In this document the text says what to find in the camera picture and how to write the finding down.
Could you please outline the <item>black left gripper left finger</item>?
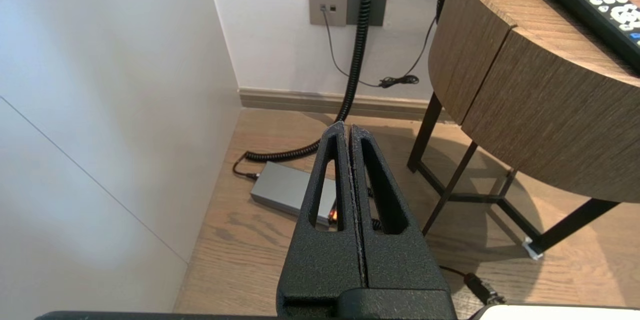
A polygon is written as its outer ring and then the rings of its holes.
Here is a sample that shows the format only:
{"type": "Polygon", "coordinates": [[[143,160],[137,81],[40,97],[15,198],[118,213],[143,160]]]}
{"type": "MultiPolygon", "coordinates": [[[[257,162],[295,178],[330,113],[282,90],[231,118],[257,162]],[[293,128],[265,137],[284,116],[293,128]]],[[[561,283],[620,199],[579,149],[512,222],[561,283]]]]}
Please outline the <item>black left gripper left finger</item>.
{"type": "Polygon", "coordinates": [[[361,225],[345,123],[329,126],[318,143],[310,181],[279,278],[279,298],[336,298],[362,286],[361,225]],[[334,164],[338,230],[316,229],[327,166],[334,164]]]}

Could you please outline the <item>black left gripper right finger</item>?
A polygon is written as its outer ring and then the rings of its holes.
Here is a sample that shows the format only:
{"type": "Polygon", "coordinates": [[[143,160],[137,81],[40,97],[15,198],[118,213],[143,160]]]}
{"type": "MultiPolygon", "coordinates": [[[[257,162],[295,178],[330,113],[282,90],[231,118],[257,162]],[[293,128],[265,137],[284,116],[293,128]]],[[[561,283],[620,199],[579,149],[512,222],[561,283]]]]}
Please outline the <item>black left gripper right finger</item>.
{"type": "Polygon", "coordinates": [[[369,288],[448,292],[450,287],[371,132],[352,126],[350,170],[369,288]]]}

